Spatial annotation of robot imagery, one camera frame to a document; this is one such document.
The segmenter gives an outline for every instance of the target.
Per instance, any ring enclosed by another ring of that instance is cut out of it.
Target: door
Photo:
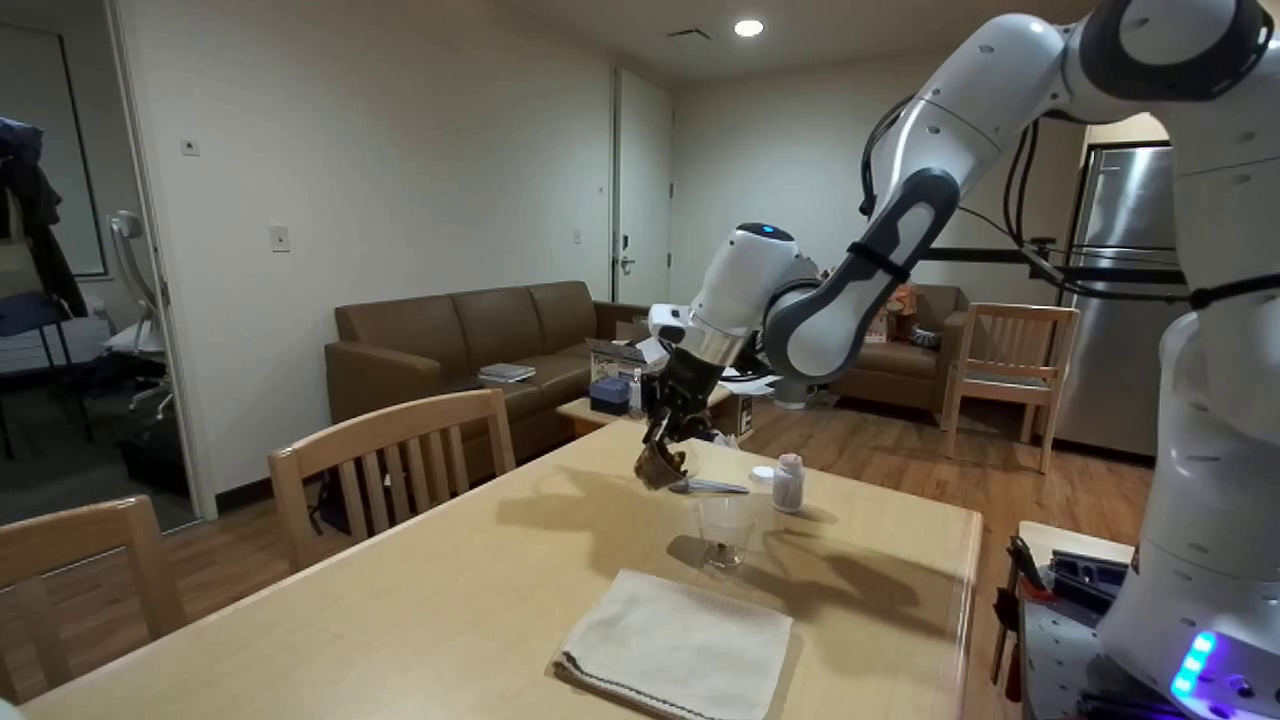
[[[108,272],[108,261],[85,171],[79,110],[67,74],[65,39],[56,30],[0,24],[0,116],[43,130],[41,169],[65,197],[52,237],[60,240],[78,277],[99,277]]]
[[[673,252],[673,94],[620,72],[615,101],[615,304],[660,304]]]

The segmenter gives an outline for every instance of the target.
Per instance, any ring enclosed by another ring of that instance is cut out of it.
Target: wooden armchair
[[[961,405],[999,399],[1023,405],[1021,440],[1033,440],[1035,410],[1043,410],[1041,472],[1054,461],[1056,399],[1071,368],[1075,308],[1054,304],[973,304],[961,352],[947,368],[946,431],[957,453]]]
[[[73,678],[73,667],[41,578],[104,553],[129,554],[140,616],[154,636],[185,622],[147,497],[0,523],[0,587],[16,593],[22,629],[36,649],[50,689]],[[0,695],[16,698],[16,676],[8,672],[3,657]]]
[[[481,431],[489,437],[481,468],[517,468],[507,405],[495,387],[375,407],[272,453],[291,569],[469,490],[475,478],[469,449],[485,449],[471,440]],[[349,537],[322,527],[312,511],[322,485],[336,485]]]

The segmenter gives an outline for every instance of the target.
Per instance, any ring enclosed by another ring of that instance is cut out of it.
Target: white napkin
[[[770,715],[793,616],[620,571],[552,672],[658,715]]]

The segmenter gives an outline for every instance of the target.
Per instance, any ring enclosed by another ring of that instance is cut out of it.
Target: floor
[[[1009,569],[1009,532],[1021,521],[1043,521],[1092,537],[1138,539],[1139,507],[1152,485],[1152,468],[1075,453],[1056,453],[1056,468],[1041,475],[1033,472],[1035,449],[1014,442],[1009,437],[1017,437],[1017,416],[997,410],[989,420],[968,420],[961,457],[947,461],[937,453],[942,431],[932,425],[857,407],[812,407],[757,416],[757,429],[743,440],[743,449],[763,457],[802,453],[805,463],[825,472],[860,475],[885,489],[985,511],[985,565],[966,676],[968,720],[1021,715],[1021,708],[989,685],[997,649],[997,622],[989,608],[992,587]],[[218,523],[170,532],[164,545],[194,621],[289,576],[283,537],[272,503],[253,503]],[[65,571],[50,595],[67,621],[65,636],[79,672],[144,640],[140,621],[124,602],[120,561]],[[0,602],[0,649],[16,667],[28,667],[22,685],[36,690],[41,676],[33,672],[33,657],[16,630],[22,629],[11,610]]]
[[[11,461],[0,449],[0,523],[138,490],[154,490],[162,527],[189,523],[194,503],[181,490],[185,478],[170,478],[181,472],[154,472],[138,463],[147,457],[144,431],[154,410],[154,405],[138,405],[140,385],[79,374],[79,387],[87,387],[85,410],[92,420],[92,437],[85,437],[79,410],[60,380],[0,380],[0,405],[11,437]]]

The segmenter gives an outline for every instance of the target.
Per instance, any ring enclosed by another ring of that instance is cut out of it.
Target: brown sofa
[[[966,290],[952,285],[914,285],[914,324],[937,334],[937,347],[915,341],[869,341],[848,374],[832,385],[841,399],[887,405],[942,416],[947,364],[966,333]]]
[[[475,387],[485,364],[533,364],[507,387],[517,457],[567,440],[557,405],[588,392],[595,308],[588,285],[524,285],[336,308],[339,341],[325,347],[334,420],[414,394]]]

